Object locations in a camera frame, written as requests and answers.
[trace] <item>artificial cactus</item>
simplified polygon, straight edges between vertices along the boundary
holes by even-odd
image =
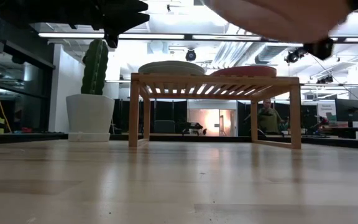
[[[103,94],[108,61],[107,44],[102,39],[92,41],[83,59],[85,69],[81,87],[82,94]]]

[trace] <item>wooden floor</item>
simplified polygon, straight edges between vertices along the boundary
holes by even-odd
[[[0,224],[358,223],[358,150],[0,145]]]

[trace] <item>monitor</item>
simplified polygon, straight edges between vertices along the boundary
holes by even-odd
[[[358,100],[335,99],[336,121],[358,121]]]

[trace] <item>person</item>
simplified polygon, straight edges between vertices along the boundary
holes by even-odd
[[[264,100],[264,107],[258,112],[258,126],[264,133],[278,134],[282,119],[278,112],[271,107],[270,99]]]

